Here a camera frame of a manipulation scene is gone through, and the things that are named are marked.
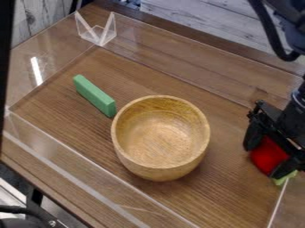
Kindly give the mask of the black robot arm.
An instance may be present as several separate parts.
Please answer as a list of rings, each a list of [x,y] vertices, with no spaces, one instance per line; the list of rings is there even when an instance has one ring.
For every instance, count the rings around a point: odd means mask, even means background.
[[[246,116],[244,147],[261,172],[280,180],[305,171],[305,77],[284,110],[257,100]]]

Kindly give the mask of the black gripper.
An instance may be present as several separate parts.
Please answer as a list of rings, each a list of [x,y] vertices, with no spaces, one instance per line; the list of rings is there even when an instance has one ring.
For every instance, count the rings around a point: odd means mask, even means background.
[[[249,127],[245,132],[244,147],[252,151],[269,136],[280,148],[290,155],[273,156],[276,166],[270,177],[280,179],[293,171],[305,171],[305,107],[290,101],[284,110],[258,100],[248,113]]]

